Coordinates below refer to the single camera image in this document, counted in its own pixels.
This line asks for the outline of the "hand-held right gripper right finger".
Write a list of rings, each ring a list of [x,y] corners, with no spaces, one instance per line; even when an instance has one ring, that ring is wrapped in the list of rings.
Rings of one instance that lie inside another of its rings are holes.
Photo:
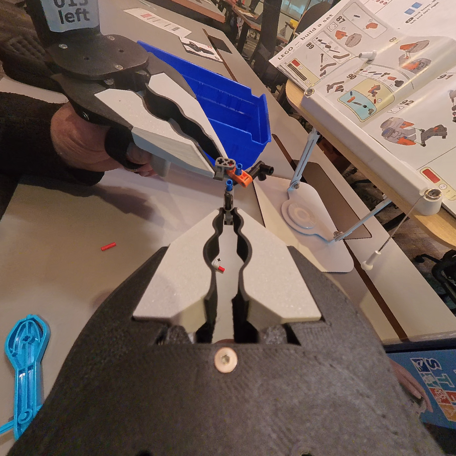
[[[236,342],[257,341],[257,333],[284,323],[322,317],[287,245],[240,209],[233,209],[237,254],[243,265],[233,303]]]

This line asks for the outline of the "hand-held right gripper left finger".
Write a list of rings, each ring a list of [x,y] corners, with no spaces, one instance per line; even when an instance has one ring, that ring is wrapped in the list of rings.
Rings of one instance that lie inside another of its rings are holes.
[[[197,342],[211,343],[218,294],[212,261],[219,258],[224,211],[212,211],[167,248],[140,299],[133,317],[195,333]]]

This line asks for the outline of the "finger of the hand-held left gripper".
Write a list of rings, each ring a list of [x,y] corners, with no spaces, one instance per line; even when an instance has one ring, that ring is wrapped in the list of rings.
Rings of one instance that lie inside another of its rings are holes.
[[[209,157],[224,157],[224,147],[182,75],[160,59],[148,60],[148,72],[148,110],[173,121],[178,133],[194,140]]]
[[[165,177],[169,163],[174,163],[189,171],[214,177],[212,164],[193,140],[178,133],[167,121],[153,116],[140,95],[130,90],[106,89],[95,96],[132,125],[133,142],[152,154],[151,165],[158,175]]]

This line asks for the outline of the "small brick assembly blue pins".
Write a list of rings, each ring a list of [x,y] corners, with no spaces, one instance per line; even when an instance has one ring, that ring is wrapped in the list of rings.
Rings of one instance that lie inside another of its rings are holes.
[[[248,187],[255,178],[264,181],[267,176],[274,172],[272,166],[258,161],[249,170],[244,170],[241,163],[236,163],[234,159],[218,157],[214,163],[214,179],[222,181],[224,178],[231,179],[233,185],[241,185],[243,188]]]

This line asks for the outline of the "black brick connector piece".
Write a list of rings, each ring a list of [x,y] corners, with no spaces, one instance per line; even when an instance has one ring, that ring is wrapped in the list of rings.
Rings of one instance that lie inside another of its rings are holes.
[[[224,224],[225,225],[232,225],[233,224],[233,180],[227,179],[225,183],[225,193],[224,193],[224,201],[223,201],[223,211],[224,211]]]

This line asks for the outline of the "person's left forearm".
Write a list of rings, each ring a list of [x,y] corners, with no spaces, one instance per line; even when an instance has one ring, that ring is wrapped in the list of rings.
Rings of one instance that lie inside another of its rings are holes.
[[[103,178],[104,172],[71,168],[55,151],[50,126],[53,115],[61,106],[21,94],[1,92],[1,172],[80,185],[95,185]]]

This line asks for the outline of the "person's left hand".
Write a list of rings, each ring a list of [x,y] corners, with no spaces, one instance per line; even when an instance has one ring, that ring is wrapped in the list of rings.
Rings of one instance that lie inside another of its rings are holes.
[[[72,168],[110,171],[123,168],[105,150],[108,126],[82,119],[68,102],[54,114],[50,124],[52,143],[57,154]]]

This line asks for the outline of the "blue plastic bin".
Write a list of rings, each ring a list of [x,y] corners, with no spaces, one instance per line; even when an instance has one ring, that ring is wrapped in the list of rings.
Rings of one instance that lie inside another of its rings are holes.
[[[227,155],[242,163],[245,170],[251,168],[271,141],[265,94],[254,96],[249,87],[145,42],[138,43],[185,78]]]

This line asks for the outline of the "printed picture card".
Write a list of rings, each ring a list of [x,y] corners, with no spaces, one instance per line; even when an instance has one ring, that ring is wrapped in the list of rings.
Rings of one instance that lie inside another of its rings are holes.
[[[179,37],[185,51],[200,57],[207,58],[209,60],[223,62],[219,54],[212,46],[208,46],[202,43],[198,43],[194,40],[187,39],[186,37]]]

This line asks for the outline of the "white wooden book stand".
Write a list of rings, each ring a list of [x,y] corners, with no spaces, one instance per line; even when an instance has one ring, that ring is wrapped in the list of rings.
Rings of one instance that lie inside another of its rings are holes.
[[[304,90],[301,87],[300,89],[303,91],[303,93],[301,93],[298,103],[293,102],[291,98],[289,98],[289,102],[296,108],[297,111],[300,112],[303,117],[305,117],[312,124],[313,129],[311,134],[309,134],[303,155],[297,165],[297,170],[295,171],[294,176],[290,181],[290,185],[287,190],[288,196],[282,202],[282,206],[280,207],[280,211],[284,220],[283,224],[287,223],[289,228],[280,226],[279,230],[284,229],[285,233],[293,233],[297,239],[298,246],[301,246],[301,243],[303,242],[304,245],[306,245],[306,248],[310,249],[312,252],[311,259],[316,260],[316,265],[320,267],[322,271],[347,272],[349,271],[348,254],[342,253],[346,250],[345,244],[342,243],[342,239],[345,238],[344,234],[336,234],[337,228],[329,216],[327,209],[324,207],[325,205],[321,201],[321,198],[318,196],[311,196],[310,185],[301,183],[300,179],[311,156],[311,151],[316,145],[316,141],[319,135],[327,138],[328,141],[330,141],[340,152],[348,152],[350,155],[350,162],[355,165],[356,168],[361,170],[363,174],[365,174],[366,170],[362,167],[366,167],[367,171],[371,170],[363,162],[361,162],[344,144],[342,144],[330,130],[320,126],[317,121],[311,117],[310,114],[305,112],[301,105],[301,101],[306,94],[311,95],[312,92],[308,91],[307,89]],[[415,207],[418,206],[422,200],[424,202],[437,202],[437,198],[442,196],[441,191],[438,189],[425,190],[422,195],[419,194],[419,197],[415,202],[416,206],[414,206],[415,203],[411,205],[385,181],[383,182],[388,188],[386,195],[389,197],[393,195],[397,196],[397,198],[390,198],[387,203],[394,201],[396,205],[404,206],[405,208],[413,206],[413,209],[417,213],[424,216],[425,219],[432,218],[434,216],[434,214],[424,215]],[[443,206],[442,203],[436,213],[438,213],[441,208],[445,210],[445,214],[448,215],[451,213]],[[451,213],[450,218],[455,219],[455,214]]]

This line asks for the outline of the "white paper strip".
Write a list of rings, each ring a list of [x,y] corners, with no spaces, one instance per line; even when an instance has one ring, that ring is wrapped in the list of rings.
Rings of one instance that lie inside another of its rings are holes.
[[[126,9],[126,10],[124,10],[124,12],[128,13],[134,17],[137,17],[138,19],[140,19],[152,26],[155,26],[162,30],[168,31],[179,37],[187,37],[191,33],[190,30],[187,30],[186,28],[184,28],[178,24],[175,24],[170,20],[161,18],[158,15],[156,15],[152,12],[149,12],[145,9],[133,8],[133,9]]]

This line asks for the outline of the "light blue plastic brick separator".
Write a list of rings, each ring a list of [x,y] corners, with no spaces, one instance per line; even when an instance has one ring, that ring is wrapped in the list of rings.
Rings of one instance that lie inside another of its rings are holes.
[[[3,434],[14,430],[17,440],[43,404],[41,362],[50,329],[37,315],[19,320],[5,341],[5,353],[14,368],[14,415],[1,426]]]

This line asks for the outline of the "black office chair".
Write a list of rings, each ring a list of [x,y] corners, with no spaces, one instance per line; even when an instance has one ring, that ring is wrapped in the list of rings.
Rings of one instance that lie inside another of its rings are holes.
[[[425,259],[430,259],[434,263],[431,270],[432,276],[440,283],[448,297],[456,302],[456,251],[449,250],[441,259],[436,259],[428,254],[417,255],[414,260],[423,263]]]

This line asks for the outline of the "blue robot kit box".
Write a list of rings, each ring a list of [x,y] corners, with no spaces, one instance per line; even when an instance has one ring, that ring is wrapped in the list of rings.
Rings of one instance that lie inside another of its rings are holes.
[[[425,390],[433,411],[419,404],[424,423],[456,428],[456,350],[393,352],[388,356],[405,368]]]

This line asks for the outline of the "brick building instruction booklet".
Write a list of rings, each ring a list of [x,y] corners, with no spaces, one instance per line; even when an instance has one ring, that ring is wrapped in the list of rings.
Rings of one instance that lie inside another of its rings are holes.
[[[301,105],[415,208],[455,214],[455,1],[341,1],[270,62]]]

